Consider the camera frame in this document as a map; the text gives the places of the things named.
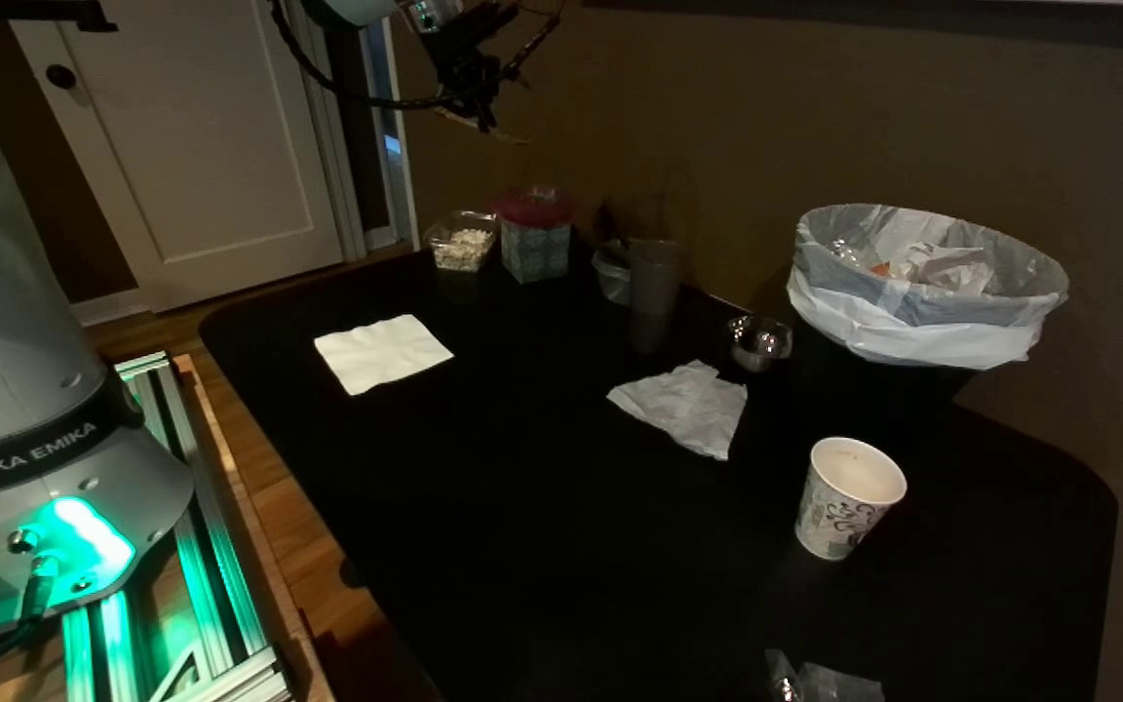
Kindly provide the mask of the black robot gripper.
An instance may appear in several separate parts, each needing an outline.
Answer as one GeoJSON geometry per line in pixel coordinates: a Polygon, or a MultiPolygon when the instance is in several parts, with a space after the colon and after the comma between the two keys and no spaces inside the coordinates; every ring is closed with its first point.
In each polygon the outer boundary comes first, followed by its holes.
{"type": "Polygon", "coordinates": [[[405,15],[436,69],[440,103],[501,132],[501,69],[483,43],[521,15],[521,0],[405,0],[405,15]]]}

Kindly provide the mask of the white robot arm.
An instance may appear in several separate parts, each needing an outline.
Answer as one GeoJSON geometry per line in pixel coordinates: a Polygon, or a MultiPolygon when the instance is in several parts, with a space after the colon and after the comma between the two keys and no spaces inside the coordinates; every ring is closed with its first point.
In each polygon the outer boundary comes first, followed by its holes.
{"type": "Polygon", "coordinates": [[[85,342],[0,150],[0,637],[118,595],[190,468],[85,342]]]}

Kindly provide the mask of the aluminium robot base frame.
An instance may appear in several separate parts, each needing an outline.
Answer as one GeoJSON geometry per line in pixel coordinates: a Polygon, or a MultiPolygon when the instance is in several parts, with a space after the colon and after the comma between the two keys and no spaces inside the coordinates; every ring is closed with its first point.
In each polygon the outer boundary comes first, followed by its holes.
{"type": "Polygon", "coordinates": [[[336,702],[188,357],[118,366],[183,472],[0,510],[0,702],[336,702]]]}

